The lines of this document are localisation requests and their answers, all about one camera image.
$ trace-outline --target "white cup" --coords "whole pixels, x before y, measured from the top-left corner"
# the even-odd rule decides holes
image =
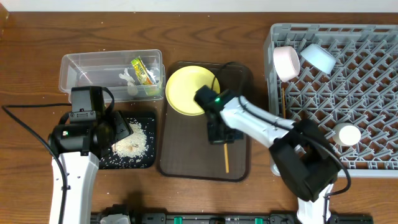
[[[274,49],[273,58],[276,73],[282,82],[287,82],[299,75],[299,56],[293,47],[276,47]]]
[[[318,44],[310,44],[301,51],[301,56],[317,69],[330,74],[336,64],[336,59]]]
[[[361,131],[350,123],[337,124],[333,130],[336,134],[332,138],[340,146],[353,146],[361,140]]]

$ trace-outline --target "brown tray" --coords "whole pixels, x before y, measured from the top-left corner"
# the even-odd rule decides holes
[[[217,72],[222,64],[177,62],[168,75],[189,65],[198,65]],[[242,66],[227,66],[220,74],[221,91],[237,90]],[[206,116],[185,116],[165,103],[163,138],[160,143],[159,170],[163,175],[207,180],[238,182],[247,177],[250,170],[250,140],[228,144],[229,173],[225,172],[223,145],[211,145],[207,136]]]

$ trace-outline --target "wooden stick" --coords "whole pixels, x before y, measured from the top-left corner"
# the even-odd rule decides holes
[[[286,118],[286,108],[285,108],[285,89],[282,88],[282,113],[284,115],[284,118]]]
[[[224,157],[225,157],[225,172],[229,173],[228,148],[226,146],[226,143],[224,144]]]

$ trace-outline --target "white wall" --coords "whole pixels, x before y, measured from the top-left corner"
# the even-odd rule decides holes
[[[0,0],[8,11],[398,12],[398,0]]]

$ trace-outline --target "table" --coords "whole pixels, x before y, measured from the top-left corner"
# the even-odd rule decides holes
[[[254,74],[255,104],[266,108],[262,45],[278,22],[398,24],[398,14],[13,12],[0,40],[0,104],[66,103],[58,90],[65,54],[159,49],[166,69],[179,60],[240,61]],[[163,101],[118,103],[120,110],[157,108]],[[52,132],[68,108],[12,110],[41,136]],[[0,112],[0,222],[48,223],[52,198],[51,157],[27,131]],[[344,187],[339,179],[335,190]],[[376,223],[398,219],[398,180],[353,179],[331,198],[331,210],[364,213]],[[178,179],[149,169],[100,170],[92,211],[126,203],[138,212],[253,213],[295,211],[297,199],[269,168],[269,153],[252,142],[249,177],[240,183]]]

